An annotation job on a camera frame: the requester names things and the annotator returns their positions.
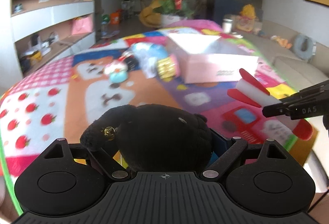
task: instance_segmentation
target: red and white toy rocket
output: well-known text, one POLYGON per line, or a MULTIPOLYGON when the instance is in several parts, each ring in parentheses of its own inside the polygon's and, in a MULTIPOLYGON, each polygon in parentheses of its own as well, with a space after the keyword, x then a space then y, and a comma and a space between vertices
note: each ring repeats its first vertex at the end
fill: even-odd
MULTIPOLYGON (((238 81, 235 89, 229 89, 227 91, 228 96, 258 108, 281 103, 280 100, 271 96, 269 91, 246 70, 241 68, 239 72, 242 79, 238 81)), ((285 115, 279 115, 276 118, 298 138, 302 140, 309 140, 311 138, 313 128, 305 119, 291 120, 290 117, 285 115)))

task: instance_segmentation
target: pink gift bag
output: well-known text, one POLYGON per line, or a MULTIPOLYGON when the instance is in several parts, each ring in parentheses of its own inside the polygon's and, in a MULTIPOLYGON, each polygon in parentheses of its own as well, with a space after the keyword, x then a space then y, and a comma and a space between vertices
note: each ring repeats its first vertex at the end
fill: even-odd
POLYGON ((93 16, 79 17, 73 20, 72 35, 93 32, 93 16))

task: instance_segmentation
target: black stuffed animal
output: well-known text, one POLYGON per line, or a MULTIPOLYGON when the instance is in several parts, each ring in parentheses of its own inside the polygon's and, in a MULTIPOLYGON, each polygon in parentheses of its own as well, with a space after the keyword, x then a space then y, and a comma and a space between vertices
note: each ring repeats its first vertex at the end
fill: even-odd
POLYGON ((115 143, 132 171, 200 173, 212 155, 212 134, 206 122, 202 115, 173 107, 124 105, 94 121, 80 143, 91 151, 99 150, 108 141, 104 130, 112 127, 115 143))

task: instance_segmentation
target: triangular cutout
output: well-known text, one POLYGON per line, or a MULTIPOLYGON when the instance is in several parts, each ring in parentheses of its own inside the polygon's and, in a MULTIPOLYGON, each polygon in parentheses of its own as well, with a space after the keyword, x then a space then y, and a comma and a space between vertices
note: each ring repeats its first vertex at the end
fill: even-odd
POLYGON ((269 151, 268 151, 267 157, 274 158, 274 159, 287 159, 287 157, 284 155, 284 153, 281 152, 280 149, 273 144, 271 144, 269 146, 269 151))
POLYGON ((60 144, 56 144, 50 151, 45 155, 45 159, 52 159, 52 158, 62 158, 63 155, 63 149, 60 144))

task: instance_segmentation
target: ribbed gray plate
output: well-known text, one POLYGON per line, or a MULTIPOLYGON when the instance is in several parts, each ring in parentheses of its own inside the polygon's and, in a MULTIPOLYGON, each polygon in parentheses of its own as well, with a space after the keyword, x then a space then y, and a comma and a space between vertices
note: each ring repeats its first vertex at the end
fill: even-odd
POLYGON ((17 224, 315 224, 307 214, 268 218, 246 212, 229 200, 221 186, 191 172, 139 172, 133 180, 112 184, 94 207, 73 216, 25 213, 17 224))

